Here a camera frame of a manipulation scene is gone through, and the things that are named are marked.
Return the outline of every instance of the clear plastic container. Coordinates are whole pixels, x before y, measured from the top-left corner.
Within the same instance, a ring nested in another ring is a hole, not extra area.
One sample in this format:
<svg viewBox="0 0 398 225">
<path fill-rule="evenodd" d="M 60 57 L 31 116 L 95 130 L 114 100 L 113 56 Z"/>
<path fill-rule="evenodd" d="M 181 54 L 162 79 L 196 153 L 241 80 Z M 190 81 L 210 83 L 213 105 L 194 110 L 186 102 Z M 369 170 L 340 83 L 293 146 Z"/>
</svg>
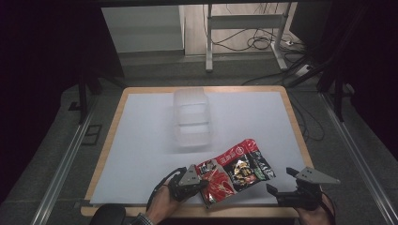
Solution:
<svg viewBox="0 0 398 225">
<path fill-rule="evenodd" d="M 181 146 L 210 143 L 210 110 L 202 87 L 174 92 L 175 135 Z"/>
</svg>

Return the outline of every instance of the white wall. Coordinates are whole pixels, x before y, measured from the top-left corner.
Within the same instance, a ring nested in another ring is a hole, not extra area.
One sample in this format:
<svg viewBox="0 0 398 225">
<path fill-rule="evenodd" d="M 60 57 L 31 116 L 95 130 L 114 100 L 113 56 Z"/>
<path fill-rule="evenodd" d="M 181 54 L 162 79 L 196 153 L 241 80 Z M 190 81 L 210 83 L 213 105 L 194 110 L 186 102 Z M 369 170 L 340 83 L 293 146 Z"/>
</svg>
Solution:
<svg viewBox="0 0 398 225">
<path fill-rule="evenodd" d="M 181 9 L 179 6 L 105 7 L 102 13 L 117 52 L 134 53 L 184 49 Z"/>
</svg>

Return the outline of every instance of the black and red package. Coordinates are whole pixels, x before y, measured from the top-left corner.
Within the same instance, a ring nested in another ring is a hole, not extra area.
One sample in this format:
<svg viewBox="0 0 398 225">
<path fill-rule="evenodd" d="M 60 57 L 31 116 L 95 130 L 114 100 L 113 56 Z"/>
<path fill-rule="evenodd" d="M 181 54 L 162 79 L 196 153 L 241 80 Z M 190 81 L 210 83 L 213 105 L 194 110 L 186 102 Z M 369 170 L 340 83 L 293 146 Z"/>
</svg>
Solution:
<svg viewBox="0 0 398 225">
<path fill-rule="evenodd" d="M 209 181 L 201 191 L 207 207 L 275 177 L 253 139 L 247 139 L 222 155 L 197 164 L 196 171 L 201 179 Z"/>
</svg>

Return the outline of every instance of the white paper sheet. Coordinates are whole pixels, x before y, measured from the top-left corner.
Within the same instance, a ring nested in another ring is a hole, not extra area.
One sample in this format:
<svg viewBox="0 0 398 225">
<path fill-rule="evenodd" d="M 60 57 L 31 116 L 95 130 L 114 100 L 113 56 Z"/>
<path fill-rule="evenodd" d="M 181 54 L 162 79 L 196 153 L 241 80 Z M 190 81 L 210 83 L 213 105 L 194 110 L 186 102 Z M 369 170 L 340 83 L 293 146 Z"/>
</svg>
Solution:
<svg viewBox="0 0 398 225">
<path fill-rule="evenodd" d="M 212 140 L 201 148 L 179 147 L 173 132 L 173 94 L 131 94 L 90 203 L 146 204 L 153 188 L 178 167 L 214 158 L 245 139 L 255 139 L 279 191 L 296 189 L 286 167 L 304 168 L 279 92 L 207 93 Z M 187 204 L 203 203 L 200 195 Z M 228 198 L 226 204 L 276 203 L 266 182 Z"/>
</svg>

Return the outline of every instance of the sleeve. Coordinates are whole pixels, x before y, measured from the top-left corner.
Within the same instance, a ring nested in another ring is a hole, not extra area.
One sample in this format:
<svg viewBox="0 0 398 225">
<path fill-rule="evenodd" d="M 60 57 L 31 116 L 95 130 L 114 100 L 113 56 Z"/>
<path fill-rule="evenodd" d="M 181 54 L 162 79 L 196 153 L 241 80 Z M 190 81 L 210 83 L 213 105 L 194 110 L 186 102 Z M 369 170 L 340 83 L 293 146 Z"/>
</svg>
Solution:
<svg viewBox="0 0 398 225">
<path fill-rule="evenodd" d="M 139 213 L 130 225 L 155 225 L 145 214 Z"/>
</svg>

